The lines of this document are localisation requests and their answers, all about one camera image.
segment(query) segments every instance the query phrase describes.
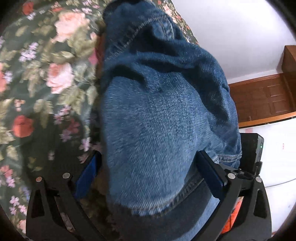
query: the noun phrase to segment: black metal frame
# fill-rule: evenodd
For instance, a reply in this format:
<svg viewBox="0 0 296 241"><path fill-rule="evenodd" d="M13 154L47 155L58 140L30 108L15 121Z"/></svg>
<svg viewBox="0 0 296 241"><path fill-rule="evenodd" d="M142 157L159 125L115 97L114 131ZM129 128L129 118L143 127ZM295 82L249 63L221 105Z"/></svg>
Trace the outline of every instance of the black metal frame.
<svg viewBox="0 0 296 241"><path fill-rule="evenodd" d="M93 160L90 156L86 163ZM220 203L202 230L192 241L264 241L271 237L271 216L265 188L258 173L250 174L215 164L204 151L197 152L194 162ZM90 222L75 200L74 176L37 179L27 213L27 236L34 241L106 241ZM69 232L60 216L55 197L64 203L66 214L75 228ZM231 231L220 235L236 200L243 203Z"/></svg>

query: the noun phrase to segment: blue jeans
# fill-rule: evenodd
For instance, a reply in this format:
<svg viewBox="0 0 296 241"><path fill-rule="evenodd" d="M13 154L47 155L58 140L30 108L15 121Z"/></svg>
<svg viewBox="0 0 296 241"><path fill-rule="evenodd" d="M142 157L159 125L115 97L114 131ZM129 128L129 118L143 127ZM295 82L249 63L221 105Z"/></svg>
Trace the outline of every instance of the blue jeans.
<svg viewBox="0 0 296 241"><path fill-rule="evenodd" d="M191 240L218 204L193 157L238 167L236 108L215 58L151 2L105 9L107 202L125 241Z"/></svg>

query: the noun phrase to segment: black plastic part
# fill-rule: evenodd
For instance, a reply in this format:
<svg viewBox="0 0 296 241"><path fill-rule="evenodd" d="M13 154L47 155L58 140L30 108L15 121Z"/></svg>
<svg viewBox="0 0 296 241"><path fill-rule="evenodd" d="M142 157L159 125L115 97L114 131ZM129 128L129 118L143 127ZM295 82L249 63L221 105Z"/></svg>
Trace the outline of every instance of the black plastic part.
<svg viewBox="0 0 296 241"><path fill-rule="evenodd" d="M254 167L253 167L253 173L258 176L261 172L261 168L262 168L262 162L261 161L258 161L258 162L255 162L254 164Z"/></svg>
<svg viewBox="0 0 296 241"><path fill-rule="evenodd" d="M263 182L257 182L256 176L247 172L215 164L204 151L196 154L196 161L197 166L204 169L201 172L204 179L207 181L210 176L215 180L209 181L209 187L220 197L220 203L192 241L264 241L270 238L271 216ZM230 172L235 175L234 179L227 177ZM36 183L27 215L27 235L34 241L106 241L73 197L71 178L55 177L50 187L45 180ZM63 202L75 235L65 228L55 196ZM244 199L234 226L220 235L239 196Z"/></svg>
<svg viewBox="0 0 296 241"><path fill-rule="evenodd" d="M196 152L194 162L200 173L206 173L203 178L213 196L222 200L225 197L224 187L227 185L225 171L219 164L214 163L203 150Z"/></svg>
<svg viewBox="0 0 296 241"><path fill-rule="evenodd" d="M260 161L264 139L257 133L241 133L242 158L239 168L255 174L254 165Z"/></svg>
<svg viewBox="0 0 296 241"><path fill-rule="evenodd" d="M86 165L94 155L101 156L93 152L86 160ZM101 160L98 160L98 165L101 166ZM53 175L49 180L43 178L35 183L27 213L26 233L29 238L34 241L106 241L73 196L78 177L75 172L75 179L72 175L64 179L60 173L59 176ZM55 201L57 196L74 226L75 234L64 225Z"/></svg>
<svg viewBox="0 0 296 241"><path fill-rule="evenodd" d="M230 232L219 241L264 241L271 238L271 215L263 182L253 180Z"/></svg>

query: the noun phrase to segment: wooden door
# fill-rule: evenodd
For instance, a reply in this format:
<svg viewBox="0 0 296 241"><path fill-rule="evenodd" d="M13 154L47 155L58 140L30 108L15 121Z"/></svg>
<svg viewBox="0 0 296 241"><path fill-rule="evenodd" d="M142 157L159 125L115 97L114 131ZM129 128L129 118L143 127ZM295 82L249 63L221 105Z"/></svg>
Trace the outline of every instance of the wooden door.
<svg viewBox="0 0 296 241"><path fill-rule="evenodd" d="M239 122L265 119L295 111L283 74L230 84Z"/></svg>

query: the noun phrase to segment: bolt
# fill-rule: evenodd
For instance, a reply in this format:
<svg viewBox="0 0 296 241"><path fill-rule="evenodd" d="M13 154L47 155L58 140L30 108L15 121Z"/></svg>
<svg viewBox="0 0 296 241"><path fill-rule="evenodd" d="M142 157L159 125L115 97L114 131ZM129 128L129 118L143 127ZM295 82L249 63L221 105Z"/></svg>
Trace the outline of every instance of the bolt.
<svg viewBox="0 0 296 241"><path fill-rule="evenodd" d="M41 181L42 181L42 177L37 177L37 178L36 178L36 182L39 183L39 182L41 182Z"/></svg>
<svg viewBox="0 0 296 241"><path fill-rule="evenodd" d="M261 177L256 177L255 180L256 180L257 182L259 182L259 183L262 182Z"/></svg>
<svg viewBox="0 0 296 241"><path fill-rule="evenodd" d="M233 173L228 173L227 177L229 179L234 179L235 178L235 175Z"/></svg>
<svg viewBox="0 0 296 241"><path fill-rule="evenodd" d="M70 173L65 172L65 173L63 174L63 178L64 178L64 179L68 179L69 177L70 177Z"/></svg>

